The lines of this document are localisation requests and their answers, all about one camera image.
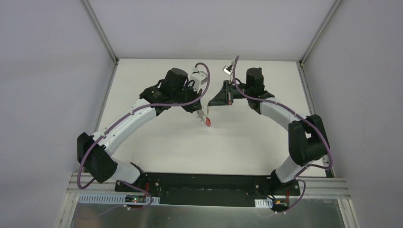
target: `black metal plate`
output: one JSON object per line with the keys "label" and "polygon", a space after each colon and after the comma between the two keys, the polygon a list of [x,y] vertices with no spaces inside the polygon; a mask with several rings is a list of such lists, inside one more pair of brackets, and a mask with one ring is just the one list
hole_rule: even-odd
{"label": "black metal plate", "polygon": [[[255,199],[266,198],[261,189],[270,183],[269,176],[149,172],[146,178],[150,194],[159,197],[160,204],[195,206],[254,207]],[[298,181],[295,183],[297,188],[289,189],[291,196],[300,195]],[[115,191],[136,192],[123,184],[116,184]]]}

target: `white surface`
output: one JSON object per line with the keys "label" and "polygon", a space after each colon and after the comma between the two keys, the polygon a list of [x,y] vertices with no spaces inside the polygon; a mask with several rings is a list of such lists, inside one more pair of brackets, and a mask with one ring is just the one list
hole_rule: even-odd
{"label": "white surface", "polygon": [[401,0],[344,1],[305,64],[363,228],[403,224],[402,11]]}
{"label": "white surface", "polygon": [[[122,59],[109,93],[101,127],[121,115],[147,87],[165,78],[172,67],[190,73],[197,60]],[[228,76],[227,60],[205,60],[211,86],[202,104],[213,98]],[[308,113],[302,84],[294,62],[240,61],[237,77],[245,82],[246,70],[263,68],[266,89],[296,110]],[[251,110],[245,99],[232,106],[211,107],[208,128],[180,107],[164,111],[137,130],[117,149],[114,157],[134,162],[144,171],[262,174],[268,175],[288,157],[288,133],[269,118]],[[324,176],[309,169],[303,175]]]}
{"label": "white surface", "polygon": [[300,60],[334,0],[90,0],[120,58]]}
{"label": "white surface", "polygon": [[79,1],[1,1],[0,21],[0,227],[49,228],[113,64]]}

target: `enclosure wall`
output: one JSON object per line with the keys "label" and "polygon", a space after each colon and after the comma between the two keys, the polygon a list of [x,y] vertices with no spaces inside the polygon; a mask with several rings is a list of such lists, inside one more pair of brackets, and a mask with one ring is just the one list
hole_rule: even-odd
{"label": "enclosure wall", "polygon": [[90,0],[119,58],[299,60],[334,0]]}
{"label": "enclosure wall", "polygon": [[344,1],[304,66],[362,227],[403,222],[402,10]]}
{"label": "enclosure wall", "polygon": [[52,227],[113,62],[75,1],[0,3],[0,226]]}

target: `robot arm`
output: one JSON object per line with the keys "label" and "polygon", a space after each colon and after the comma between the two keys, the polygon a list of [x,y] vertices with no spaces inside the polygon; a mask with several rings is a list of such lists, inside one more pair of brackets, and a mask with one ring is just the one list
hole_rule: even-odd
{"label": "robot arm", "polygon": [[[190,78],[183,70],[172,68],[165,79],[160,80],[157,85],[145,89],[140,94],[140,99],[113,123],[91,136],[82,133],[77,139],[78,162],[82,162],[85,153],[97,142],[89,152],[90,154],[84,162],[84,168],[98,182],[114,179],[134,183],[141,175],[144,175],[144,172],[134,164],[119,161],[111,156],[139,127],[169,109],[169,104],[184,104],[199,97],[202,91],[201,86],[205,82],[207,82],[207,75],[197,68],[193,69]],[[199,100],[193,104],[182,106],[182,108],[190,113],[194,111],[199,113],[202,106]]]}
{"label": "robot arm", "polygon": [[[230,67],[225,66],[223,71],[231,76],[232,65]],[[265,90],[261,68],[248,69],[246,72],[246,83],[238,82],[238,87],[242,93],[249,97],[269,101],[263,102],[248,99],[251,109],[258,114],[269,117],[288,131],[289,156],[281,166],[273,170],[270,175],[270,185],[267,189],[263,190],[268,195],[275,194],[280,190],[286,189],[288,186],[293,186],[293,182],[296,181],[295,177],[305,170],[306,165],[326,155],[326,148],[312,128],[289,110],[277,105],[277,102],[280,103],[279,100]],[[245,98],[237,90],[234,83],[235,81],[232,78],[224,81],[220,92],[209,101],[209,106],[232,105],[234,99]],[[299,115],[312,123],[327,141],[322,120],[318,115],[307,116],[301,113]]]}

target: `black bracket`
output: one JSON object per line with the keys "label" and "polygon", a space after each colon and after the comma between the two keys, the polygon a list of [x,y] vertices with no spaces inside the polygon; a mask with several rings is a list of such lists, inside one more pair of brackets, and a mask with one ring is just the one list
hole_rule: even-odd
{"label": "black bracket", "polygon": [[[255,200],[266,199],[272,179],[269,176],[148,172],[141,182],[137,184],[136,181],[135,185],[146,190],[148,183],[149,193],[159,197],[160,204],[254,207]],[[298,182],[271,194],[285,196],[287,190],[291,196],[300,195]],[[117,183],[115,191],[137,192]]]}
{"label": "black bracket", "polygon": [[[240,90],[248,96],[260,99],[274,97],[273,94],[267,92],[264,88],[264,78],[262,68],[249,68],[246,71],[246,83],[239,81]],[[233,82],[225,80],[222,83],[221,90],[209,101],[209,106],[232,105],[235,99],[243,99]],[[249,107],[260,114],[260,101],[248,99]]]}
{"label": "black bracket", "polygon": [[[185,71],[172,68],[166,73],[165,79],[160,80],[154,86],[146,88],[140,94],[140,99],[145,99],[151,104],[179,104],[192,101],[200,96],[200,94],[185,84],[187,78],[188,74]],[[201,105],[199,100],[182,108],[189,113],[193,113],[194,111],[201,110]],[[155,107],[157,116],[169,108],[169,106]]]}
{"label": "black bracket", "polygon": [[[326,143],[328,143],[325,127],[320,116],[314,114],[308,116],[306,120],[311,122],[322,133]],[[311,137],[307,138],[305,132],[310,133]],[[293,121],[288,125],[288,151],[292,160],[300,166],[319,160],[327,154],[325,145],[318,134],[302,120]]]}
{"label": "black bracket", "polygon": [[273,170],[270,175],[270,182],[264,186],[263,191],[267,195],[285,195],[287,190],[298,188],[299,183],[296,179],[282,183],[277,177],[276,170]]}
{"label": "black bracket", "polygon": [[[77,138],[77,160],[79,163],[93,143],[94,139],[87,133],[82,133]],[[112,177],[117,169],[117,163],[105,152],[103,146],[97,144],[87,157],[84,168],[96,181],[102,183]]]}

